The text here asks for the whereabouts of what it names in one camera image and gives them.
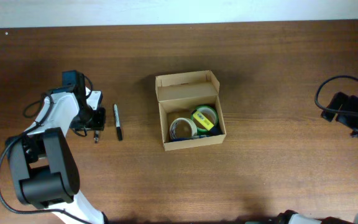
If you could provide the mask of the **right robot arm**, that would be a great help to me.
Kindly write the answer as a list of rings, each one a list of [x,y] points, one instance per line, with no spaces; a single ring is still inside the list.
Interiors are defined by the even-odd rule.
[[[343,92],[337,92],[330,103],[327,106],[323,106],[318,101],[320,91],[329,82],[345,78],[354,80],[358,83],[358,78],[349,75],[338,75],[328,78],[318,87],[315,96],[315,105],[322,110],[321,117],[326,121],[337,121],[346,127],[352,129],[350,136],[358,139],[358,97],[354,95],[347,95]],[[293,210],[286,210],[280,213],[277,217],[268,221],[269,223],[281,223],[281,224],[323,224],[323,223],[345,223],[345,220],[335,217],[326,217],[323,219],[308,218]]]

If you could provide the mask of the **green tape roll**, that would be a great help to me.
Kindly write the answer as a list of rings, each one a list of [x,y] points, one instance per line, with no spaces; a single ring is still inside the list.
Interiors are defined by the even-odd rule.
[[[191,113],[191,119],[195,122],[198,134],[219,135],[217,112],[210,106],[202,105]]]

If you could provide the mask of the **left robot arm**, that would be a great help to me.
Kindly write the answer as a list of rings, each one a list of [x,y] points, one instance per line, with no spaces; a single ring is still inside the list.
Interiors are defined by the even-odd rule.
[[[62,85],[43,94],[35,121],[23,133],[6,140],[2,158],[11,171],[16,197],[33,213],[54,213],[65,223],[107,223],[80,191],[80,176],[66,140],[103,131],[103,94],[87,87],[81,72],[62,73]]]

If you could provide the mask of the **open cardboard box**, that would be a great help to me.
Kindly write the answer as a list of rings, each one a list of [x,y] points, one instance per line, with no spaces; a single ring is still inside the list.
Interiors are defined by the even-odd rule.
[[[223,143],[220,82],[211,70],[155,77],[166,151]]]

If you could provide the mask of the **yellow highlighter marker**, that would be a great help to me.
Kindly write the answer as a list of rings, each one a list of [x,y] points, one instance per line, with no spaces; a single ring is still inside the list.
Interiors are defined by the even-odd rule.
[[[202,112],[199,110],[194,110],[192,112],[192,118],[197,120],[207,131],[209,131],[212,135],[220,135],[222,134],[221,130],[214,125]]]

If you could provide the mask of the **black permanent marker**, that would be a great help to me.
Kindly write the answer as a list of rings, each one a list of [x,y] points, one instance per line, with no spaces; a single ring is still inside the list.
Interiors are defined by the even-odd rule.
[[[122,141],[123,136],[122,136],[122,129],[121,129],[121,123],[120,123],[120,119],[119,119],[119,110],[118,110],[117,104],[113,104],[113,111],[114,111],[114,120],[115,120],[115,125],[116,125],[117,138],[119,141]]]

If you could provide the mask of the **white tape roll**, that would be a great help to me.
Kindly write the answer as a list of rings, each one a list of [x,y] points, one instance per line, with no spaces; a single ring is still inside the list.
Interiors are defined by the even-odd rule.
[[[188,138],[197,135],[196,124],[190,118],[177,118],[172,121],[169,128],[170,140],[175,138]]]

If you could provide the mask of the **blue ballpoint pen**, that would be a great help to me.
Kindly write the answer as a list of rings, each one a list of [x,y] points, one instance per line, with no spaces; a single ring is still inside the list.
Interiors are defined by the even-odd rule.
[[[201,138],[208,138],[208,137],[210,137],[210,135],[203,134],[203,135],[196,135],[188,138],[175,138],[175,139],[171,139],[171,142],[187,141],[187,140],[194,140],[194,139],[201,139]]]

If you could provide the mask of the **dark grey pen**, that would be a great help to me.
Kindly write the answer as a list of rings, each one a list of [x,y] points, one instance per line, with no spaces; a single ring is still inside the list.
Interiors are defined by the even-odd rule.
[[[95,144],[99,143],[99,133],[100,133],[100,131],[94,132],[94,143]]]

